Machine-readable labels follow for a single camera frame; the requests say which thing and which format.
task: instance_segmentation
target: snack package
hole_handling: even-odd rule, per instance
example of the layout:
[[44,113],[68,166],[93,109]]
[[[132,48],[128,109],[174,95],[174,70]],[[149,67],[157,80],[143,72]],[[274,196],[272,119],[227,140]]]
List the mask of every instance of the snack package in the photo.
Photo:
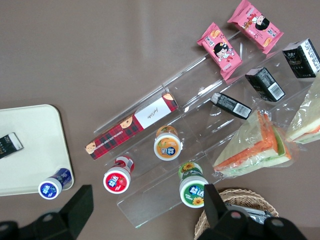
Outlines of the snack package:
[[250,107],[221,92],[215,92],[210,100],[218,108],[240,119],[247,119],[252,111]]
[[170,93],[165,93],[97,136],[85,150],[96,160],[176,109],[178,105],[174,97]]
[[203,46],[216,64],[221,68],[224,80],[230,78],[238,66],[242,64],[240,56],[234,51],[220,28],[213,22],[202,35],[197,44]]
[[263,100],[278,102],[286,94],[265,67],[252,68],[245,78]]
[[289,142],[307,144],[320,139],[320,74],[314,79],[303,103],[286,132]]
[[0,138],[0,159],[13,154],[24,147],[22,146],[17,135],[12,132]]
[[281,165],[292,159],[284,137],[269,116],[254,111],[216,159],[213,169],[224,178]]
[[320,71],[320,57],[309,38],[290,43],[282,53],[298,79],[315,78]]
[[234,23],[249,39],[254,40],[264,54],[269,53],[284,34],[248,0],[241,1],[228,23]]

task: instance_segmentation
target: clear plastic shelf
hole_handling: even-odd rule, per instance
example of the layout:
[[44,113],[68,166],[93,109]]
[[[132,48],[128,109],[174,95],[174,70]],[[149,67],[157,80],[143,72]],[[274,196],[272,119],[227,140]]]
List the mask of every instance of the clear plastic shelf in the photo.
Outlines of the clear plastic shelf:
[[[219,181],[213,177],[212,165],[244,120],[214,106],[210,102],[214,92],[223,92],[253,110],[270,111],[274,116],[273,121],[288,124],[294,116],[294,110],[300,106],[291,100],[297,96],[304,97],[312,84],[312,81],[295,78],[282,54],[282,48],[275,46],[271,53],[265,55],[240,32],[232,36],[229,42],[242,57],[243,64],[228,81],[222,79],[219,67],[206,54],[95,131],[101,133],[112,127],[165,92],[171,93],[178,104],[178,110],[102,157],[106,165],[120,155],[128,155],[134,161],[130,187],[119,196],[117,205],[136,228],[181,203],[178,177],[181,164],[198,162],[210,183]],[[245,74],[255,67],[269,70],[286,93],[283,99],[274,103],[260,98],[245,78]],[[285,117],[280,112],[286,111],[288,104],[292,105],[292,116]],[[183,144],[181,154],[172,161],[162,161],[154,153],[156,131],[164,125],[175,127]]]

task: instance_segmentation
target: barcode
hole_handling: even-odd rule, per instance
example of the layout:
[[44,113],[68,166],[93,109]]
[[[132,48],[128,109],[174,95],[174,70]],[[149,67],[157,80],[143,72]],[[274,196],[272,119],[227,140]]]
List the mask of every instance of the barcode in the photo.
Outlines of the barcode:
[[285,95],[284,91],[282,91],[282,89],[279,87],[279,85],[276,82],[272,84],[268,88],[268,90],[276,100],[279,100]]
[[312,63],[315,66],[317,72],[319,72],[319,70],[320,70],[320,62],[319,62],[318,58],[316,57],[316,54],[315,54],[315,52],[313,50],[313,47],[312,47],[312,45],[310,44],[309,41],[306,42],[305,48],[307,50],[307,53],[308,53],[309,57],[312,60]]
[[129,168],[129,169],[131,169],[131,166],[134,164],[134,162],[131,160],[131,159],[129,159],[129,161],[128,161],[128,163],[126,164],[127,165],[127,167]]
[[240,103],[237,103],[233,109],[233,112],[244,118],[247,118],[251,112],[251,109],[241,105]]

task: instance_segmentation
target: black box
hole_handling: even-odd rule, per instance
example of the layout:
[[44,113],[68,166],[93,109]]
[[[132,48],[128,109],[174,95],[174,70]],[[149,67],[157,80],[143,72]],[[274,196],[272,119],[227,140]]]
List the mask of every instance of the black box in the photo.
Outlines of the black box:
[[215,92],[211,97],[211,102],[222,110],[241,119],[247,119],[252,109],[243,103],[227,96],[221,92]]
[[298,79],[315,78],[320,71],[320,58],[309,38],[290,43],[282,52]]
[[252,87],[261,98],[270,102],[278,102],[286,94],[265,67],[252,68],[246,75]]
[[14,132],[0,138],[0,159],[23,149],[21,142]]

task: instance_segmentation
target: white tray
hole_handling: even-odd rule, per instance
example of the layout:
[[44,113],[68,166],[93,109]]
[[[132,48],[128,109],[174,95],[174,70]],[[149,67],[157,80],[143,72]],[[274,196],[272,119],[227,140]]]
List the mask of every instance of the white tray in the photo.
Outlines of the white tray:
[[23,149],[0,159],[0,196],[38,192],[39,184],[60,168],[74,176],[58,110],[35,105],[0,110],[0,138],[14,132]]

